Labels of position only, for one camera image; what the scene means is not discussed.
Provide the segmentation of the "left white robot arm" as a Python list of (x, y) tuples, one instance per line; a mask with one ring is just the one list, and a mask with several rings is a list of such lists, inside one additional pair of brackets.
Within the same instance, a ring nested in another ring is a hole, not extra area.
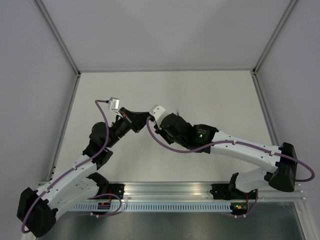
[(108, 124), (102, 113), (103, 121), (93, 125), (87, 147), (69, 169), (35, 190), (28, 187), (21, 193), (17, 218), (22, 223), (22, 233), (44, 236), (60, 217), (85, 200), (107, 199), (107, 207), (116, 200), (118, 207), (110, 214), (120, 211), (121, 194), (112, 190), (98, 170), (112, 157), (111, 147), (129, 131), (139, 133), (154, 117), (151, 111), (134, 112), (124, 107), (116, 114), (115, 122)]

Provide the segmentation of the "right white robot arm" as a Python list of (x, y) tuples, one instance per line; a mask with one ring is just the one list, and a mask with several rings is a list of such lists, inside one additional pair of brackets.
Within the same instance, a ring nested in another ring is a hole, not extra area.
[(245, 193), (266, 186), (280, 192), (295, 190), (297, 156), (292, 144), (284, 142), (281, 146), (264, 146), (240, 138), (232, 137), (215, 127), (198, 124), (191, 125), (182, 117), (166, 112), (151, 111), (154, 118), (155, 133), (167, 142), (164, 147), (176, 143), (188, 153), (207, 153), (229, 156), (257, 166), (257, 169), (232, 175), (228, 194), (235, 199)]

